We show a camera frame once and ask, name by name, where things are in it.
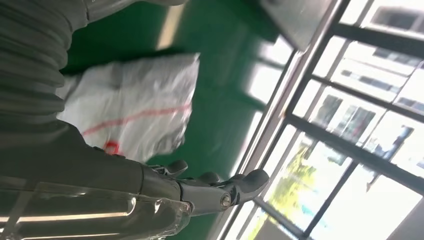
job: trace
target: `robotic hand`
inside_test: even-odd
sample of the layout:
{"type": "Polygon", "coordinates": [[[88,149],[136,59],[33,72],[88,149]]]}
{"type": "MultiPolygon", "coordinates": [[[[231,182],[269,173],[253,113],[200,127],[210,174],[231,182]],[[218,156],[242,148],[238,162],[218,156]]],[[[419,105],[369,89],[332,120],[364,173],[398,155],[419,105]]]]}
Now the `robotic hand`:
{"type": "Polygon", "coordinates": [[[238,174],[227,181],[220,181],[216,173],[207,172],[198,178],[175,179],[188,166],[185,161],[175,161],[168,166],[151,166],[159,175],[175,181],[180,189],[180,201],[191,206],[191,215],[222,212],[229,207],[253,200],[265,188],[268,175],[261,169],[247,176],[238,174]]]}

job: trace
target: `window frame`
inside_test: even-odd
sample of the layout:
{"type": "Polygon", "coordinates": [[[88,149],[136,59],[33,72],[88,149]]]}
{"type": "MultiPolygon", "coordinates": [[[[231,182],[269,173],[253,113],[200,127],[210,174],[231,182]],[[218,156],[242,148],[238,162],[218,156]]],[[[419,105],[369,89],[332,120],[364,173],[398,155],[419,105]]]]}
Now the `window frame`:
{"type": "MultiPolygon", "coordinates": [[[[337,135],[328,132],[326,129],[323,129],[311,122],[308,122],[308,120],[296,116],[293,114],[294,109],[299,102],[303,91],[307,87],[308,83],[311,80],[317,81],[321,83],[320,89],[317,91],[317,95],[315,96],[314,100],[312,101],[312,104],[310,108],[306,111],[306,115],[308,115],[305,118],[309,118],[313,111],[318,111],[319,107],[316,107],[317,102],[322,97],[323,92],[325,91],[326,87],[331,87],[336,91],[340,91],[342,94],[349,95],[353,98],[358,98],[362,101],[367,102],[367,104],[375,105],[378,108],[384,109],[384,113],[387,111],[394,112],[396,114],[399,114],[404,117],[408,117],[413,121],[417,121],[421,124],[424,124],[424,115],[418,114],[410,109],[406,109],[400,106],[397,106],[395,103],[395,99],[391,102],[387,102],[385,100],[381,100],[378,98],[375,98],[371,95],[368,95],[366,93],[359,92],[355,89],[352,89],[348,86],[344,86],[342,84],[339,84],[337,82],[331,81],[332,75],[335,73],[335,69],[337,68],[339,62],[341,61],[344,53],[346,52],[347,47],[352,41],[358,41],[364,44],[372,45],[377,48],[385,48],[389,51],[396,51],[400,54],[406,54],[406,55],[412,55],[414,57],[418,57],[421,59],[424,59],[424,50],[416,50],[419,46],[424,46],[424,42],[407,38],[399,35],[393,35],[390,33],[384,33],[379,32],[377,30],[372,29],[366,29],[366,28],[360,28],[358,27],[359,24],[350,26],[343,23],[340,23],[340,19],[344,12],[346,11],[348,5],[350,3],[350,0],[341,0],[341,3],[338,7],[338,10],[329,25],[329,30],[324,34],[322,38],[322,42],[319,43],[317,49],[312,55],[312,58],[309,62],[309,64],[305,65],[298,65],[297,61],[293,61],[293,65],[297,65],[298,68],[302,67],[304,70],[302,72],[304,73],[301,76],[300,81],[298,81],[298,86],[295,88],[295,91],[290,95],[290,98],[287,97],[285,101],[286,103],[281,103],[281,109],[285,109],[284,116],[282,120],[280,121],[280,124],[277,125],[276,130],[272,133],[271,142],[262,152],[261,155],[263,157],[260,157],[258,159],[258,162],[256,164],[257,168],[263,169],[267,163],[268,158],[270,157],[272,151],[274,150],[277,142],[280,139],[280,136],[283,134],[284,130],[288,125],[293,126],[296,128],[296,132],[294,133],[292,139],[287,144],[287,148],[282,154],[282,157],[280,159],[280,162],[275,168],[274,173],[271,176],[271,180],[275,180],[276,172],[279,171],[281,168],[283,162],[288,156],[288,152],[291,151],[291,148],[293,147],[294,143],[298,140],[298,137],[300,135],[300,132],[304,132],[305,134],[310,135],[312,138],[321,141],[323,143],[326,143],[328,146],[337,149],[342,154],[345,154],[348,158],[355,159],[355,161],[352,161],[350,165],[347,167],[344,174],[341,176],[340,180],[337,182],[334,189],[329,194],[328,198],[324,202],[324,204],[321,206],[319,211],[315,214],[312,221],[310,222],[309,226],[303,231],[299,229],[296,225],[294,225],[292,222],[290,222],[285,216],[280,214],[275,208],[273,208],[271,205],[269,205],[267,202],[263,200],[263,197],[267,193],[269,186],[263,191],[263,193],[254,199],[255,207],[252,210],[252,213],[256,212],[258,208],[261,208],[263,211],[265,211],[269,216],[271,216],[273,219],[275,219],[279,224],[284,226],[288,231],[290,231],[297,239],[299,240],[311,240],[310,234],[314,227],[318,224],[320,219],[323,217],[324,213],[327,211],[328,207],[330,206],[331,202],[334,200],[340,189],[343,187],[343,185],[346,183],[346,181],[349,179],[350,175],[353,173],[353,171],[356,169],[356,167],[359,164],[363,164],[369,168],[371,168],[373,171],[376,171],[380,175],[384,175],[397,183],[402,184],[403,186],[421,194],[424,196],[424,178],[417,177],[413,175],[410,172],[407,172],[395,165],[393,165],[390,162],[387,162],[383,158],[374,155],[365,149],[362,149],[360,146],[355,145],[354,143],[351,143],[347,140],[342,139],[341,137],[338,137],[337,135]],[[328,74],[325,77],[320,77],[315,74],[314,68],[318,64],[318,61],[320,60],[322,54],[324,53],[329,41],[332,37],[342,37],[346,39],[346,42],[344,46],[342,47],[342,50],[336,57],[334,63],[332,64],[332,67],[328,71],[328,74]]],[[[364,9],[364,12],[367,12],[371,5],[367,6],[368,9],[364,9]]],[[[362,14],[362,19],[359,19],[358,22],[360,23],[364,18],[365,14],[362,14]]],[[[290,77],[291,81],[296,82],[296,79],[293,78],[293,74],[287,74],[288,77],[290,77]]],[[[328,96],[334,96],[338,98],[337,95],[328,94],[328,96]]],[[[229,225],[226,227],[226,229],[223,231],[224,234],[220,236],[220,240],[226,239],[226,233],[228,233],[228,229],[231,228],[231,225],[236,221],[238,211],[240,211],[241,207],[238,207],[234,210],[233,216],[230,218],[229,225]]],[[[240,230],[239,235],[242,233],[241,231],[245,230],[247,225],[249,224],[249,220],[251,220],[252,216],[249,215],[245,224],[240,230]]]]}

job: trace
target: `gray corrugated hose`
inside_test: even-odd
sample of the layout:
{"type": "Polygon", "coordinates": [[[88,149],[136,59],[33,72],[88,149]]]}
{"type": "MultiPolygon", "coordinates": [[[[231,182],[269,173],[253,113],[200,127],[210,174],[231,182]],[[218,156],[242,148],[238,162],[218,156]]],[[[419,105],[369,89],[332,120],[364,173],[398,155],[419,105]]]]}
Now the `gray corrugated hose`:
{"type": "MultiPolygon", "coordinates": [[[[148,1],[178,5],[185,0],[148,1]]],[[[55,90],[64,84],[59,69],[67,64],[72,33],[133,2],[0,0],[0,148],[33,142],[27,133],[48,141],[47,133],[63,127],[56,114],[64,102],[55,90]]]]}

